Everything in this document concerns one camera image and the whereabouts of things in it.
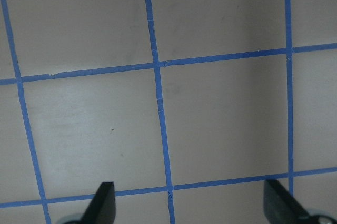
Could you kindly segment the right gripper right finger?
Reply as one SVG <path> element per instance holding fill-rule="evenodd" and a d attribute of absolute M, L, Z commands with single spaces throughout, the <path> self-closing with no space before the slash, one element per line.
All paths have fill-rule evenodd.
<path fill-rule="evenodd" d="M 271 224 L 318 223 L 318 217 L 310 215 L 283 185 L 274 179 L 264 181 L 263 212 Z"/>

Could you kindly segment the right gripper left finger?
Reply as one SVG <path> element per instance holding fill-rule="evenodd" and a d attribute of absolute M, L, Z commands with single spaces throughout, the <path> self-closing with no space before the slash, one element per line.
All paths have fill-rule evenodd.
<path fill-rule="evenodd" d="M 113 182 L 100 184 L 79 223 L 113 224 L 116 217 L 115 188 Z"/>

